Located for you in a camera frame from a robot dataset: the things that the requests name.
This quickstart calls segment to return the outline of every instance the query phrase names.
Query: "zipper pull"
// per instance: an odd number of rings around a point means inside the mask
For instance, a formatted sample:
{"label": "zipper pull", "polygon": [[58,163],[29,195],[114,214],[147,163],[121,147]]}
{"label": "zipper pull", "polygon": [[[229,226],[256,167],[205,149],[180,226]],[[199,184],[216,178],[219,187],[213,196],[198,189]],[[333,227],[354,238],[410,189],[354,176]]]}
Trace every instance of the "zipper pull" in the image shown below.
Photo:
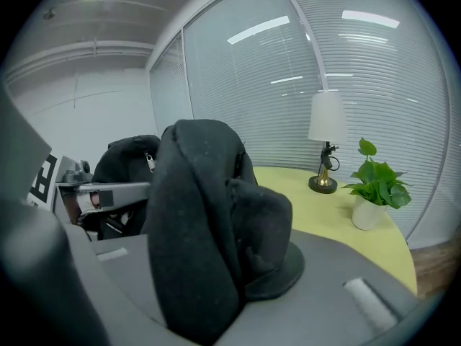
{"label": "zipper pull", "polygon": [[148,153],[144,153],[146,155],[147,165],[149,166],[149,170],[153,173],[153,170],[156,168],[156,161],[153,160],[152,156]]}

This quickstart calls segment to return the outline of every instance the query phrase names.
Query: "white wall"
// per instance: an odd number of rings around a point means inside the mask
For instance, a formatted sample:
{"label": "white wall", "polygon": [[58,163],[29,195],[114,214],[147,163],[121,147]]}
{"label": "white wall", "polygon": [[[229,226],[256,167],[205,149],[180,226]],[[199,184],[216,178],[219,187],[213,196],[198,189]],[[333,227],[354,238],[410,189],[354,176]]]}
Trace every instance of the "white wall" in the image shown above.
{"label": "white wall", "polygon": [[91,57],[54,65],[9,86],[32,127],[60,154],[94,170],[107,144],[156,134],[146,58]]}

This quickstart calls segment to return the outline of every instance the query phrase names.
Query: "green leaves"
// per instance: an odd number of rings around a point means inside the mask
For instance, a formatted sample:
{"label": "green leaves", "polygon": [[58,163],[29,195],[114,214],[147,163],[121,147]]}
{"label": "green leaves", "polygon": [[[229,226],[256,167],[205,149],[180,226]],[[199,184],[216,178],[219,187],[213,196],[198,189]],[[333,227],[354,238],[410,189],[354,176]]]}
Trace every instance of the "green leaves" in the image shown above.
{"label": "green leaves", "polygon": [[375,168],[371,161],[365,160],[365,162],[360,166],[359,171],[357,172],[360,180],[363,183],[368,183],[376,179]]}
{"label": "green leaves", "polygon": [[376,148],[371,142],[365,140],[363,137],[359,142],[360,148],[359,153],[365,156],[374,156],[376,155]]}
{"label": "green leaves", "polygon": [[411,202],[410,195],[403,185],[405,182],[397,179],[405,172],[394,172],[388,163],[377,163],[369,156],[376,155],[376,147],[362,138],[359,142],[359,153],[367,159],[352,178],[360,179],[362,183],[351,183],[343,188],[352,188],[351,195],[360,195],[376,205],[389,205],[399,209]]}
{"label": "green leaves", "polygon": [[390,198],[392,199],[393,204],[398,207],[405,206],[411,201],[408,191],[402,185],[392,186],[390,189]]}

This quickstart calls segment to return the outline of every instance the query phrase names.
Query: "yellow table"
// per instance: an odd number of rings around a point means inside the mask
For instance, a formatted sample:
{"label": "yellow table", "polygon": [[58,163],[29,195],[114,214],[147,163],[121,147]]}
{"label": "yellow table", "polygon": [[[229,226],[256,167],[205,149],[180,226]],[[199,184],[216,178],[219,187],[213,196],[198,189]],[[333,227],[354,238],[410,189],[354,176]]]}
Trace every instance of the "yellow table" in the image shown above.
{"label": "yellow table", "polygon": [[330,195],[312,191],[308,180],[315,173],[299,169],[255,167],[258,184],[282,193],[293,206],[293,229],[342,242],[401,281],[415,295],[416,274],[405,239],[388,214],[369,231],[351,221],[355,196],[349,189]]}

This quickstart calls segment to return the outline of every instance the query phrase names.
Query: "black backpack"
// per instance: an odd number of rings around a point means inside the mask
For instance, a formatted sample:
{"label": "black backpack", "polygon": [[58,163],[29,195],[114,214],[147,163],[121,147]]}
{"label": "black backpack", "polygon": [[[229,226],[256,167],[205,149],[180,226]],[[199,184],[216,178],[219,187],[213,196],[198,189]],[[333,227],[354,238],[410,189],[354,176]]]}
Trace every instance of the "black backpack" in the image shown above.
{"label": "black backpack", "polygon": [[[94,170],[91,182],[150,182],[159,146],[160,139],[154,135],[129,137],[110,143]],[[97,231],[98,239],[113,239],[138,235],[145,219],[146,201],[142,201],[110,213],[90,214],[85,218],[84,226]]]}

